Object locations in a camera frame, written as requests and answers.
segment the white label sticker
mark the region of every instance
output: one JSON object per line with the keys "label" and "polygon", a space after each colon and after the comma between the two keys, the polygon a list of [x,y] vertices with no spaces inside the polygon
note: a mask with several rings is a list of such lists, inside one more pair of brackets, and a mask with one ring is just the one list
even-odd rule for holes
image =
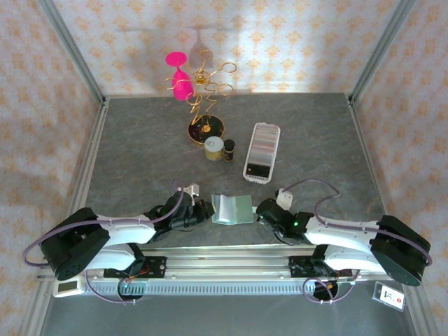
{"label": "white label sticker", "polygon": [[379,299],[382,302],[387,303],[388,305],[403,310],[405,295],[395,289],[383,285],[381,287],[381,296],[379,297]]}

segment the small jar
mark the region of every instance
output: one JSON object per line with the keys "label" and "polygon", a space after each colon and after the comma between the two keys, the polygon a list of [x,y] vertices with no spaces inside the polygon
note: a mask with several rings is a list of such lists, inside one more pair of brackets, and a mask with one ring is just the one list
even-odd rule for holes
{"label": "small jar", "polygon": [[227,139],[224,141],[224,160],[233,161],[233,151],[235,150],[235,141]]}
{"label": "small jar", "polygon": [[210,136],[204,142],[205,156],[211,161],[221,160],[223,157],[224,141],[219,136]]}

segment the black bottle cap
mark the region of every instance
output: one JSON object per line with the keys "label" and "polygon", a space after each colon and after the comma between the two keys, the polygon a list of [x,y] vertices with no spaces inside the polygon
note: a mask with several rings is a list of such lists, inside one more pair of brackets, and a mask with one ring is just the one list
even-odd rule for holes
{"label": "black bottle cap", "polygon": [[233,148],[235,147],[235,141],[227,139],[224,141],[224,149],[227,152],[233,151]]}

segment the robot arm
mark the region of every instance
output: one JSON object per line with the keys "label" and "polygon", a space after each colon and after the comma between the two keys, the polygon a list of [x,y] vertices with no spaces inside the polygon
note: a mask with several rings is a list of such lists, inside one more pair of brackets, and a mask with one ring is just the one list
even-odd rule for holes
{"label": "robot arm", "polygon": [[418,286],[421,283],[425,255],[402,239],[380,232],[402,237],[426,252],[431,245],[397,218],[383,216],[381,220],[370,222],[322,218],[326,225],[312,213],[291,213],[292,195],[287,195],[287,202],[285,195],[279,195],[277,201],[266,199],[258,206],[258,222],[296,243],[317,245],[312,257],[315,265],[320,261],[333,270],[385,272],[402,284]]}
{"label": "robot arm", "polygon": [[213,215],[211,203],[202,199],[195,202],[198,195],[198,185],[184,188],[183,198],[175,212],[156,223],[148,222],[168,214],[178,202],[181,191],[175,192],[165,205],[133,218],[109,218],[95,214],[91,208],[82,208],[53,230],[77,222],[98,220],[101,223],[78,226],[55,234],[41,243],[41,250],[60,281],[90,269],[139,272],[144,256],[136,244],[161,239],[170,230],[196,225]]}

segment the small display screen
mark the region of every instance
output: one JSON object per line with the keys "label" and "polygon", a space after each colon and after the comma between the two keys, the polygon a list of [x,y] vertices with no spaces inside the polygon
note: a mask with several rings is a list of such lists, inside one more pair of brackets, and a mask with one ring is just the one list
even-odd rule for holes
{"label": "small display screen", "polygon": [[264,178],[267,179],[269,177],[269,172],[270,171],[271,171],[271,167],[261,166],[259,164],[248,163],[247,164],[246,174],[247,175],[253,175],[253,176],[259,176],[259,177],[264,177]]}
{"label": "small display screen", "polygon": [[77,284],[78,284],[77,281],[60,283],[59,286],[57,287],[57,291],[58,292],[71,291],[73,289],[76,289]]}
{"label": "small display screen", "polygon": [[382,286],[379,299],[382,302],[385,302],[395,308],[403,310],[405,295],[403,293],[400,293],[398,290],[392,289],[387,286]]}

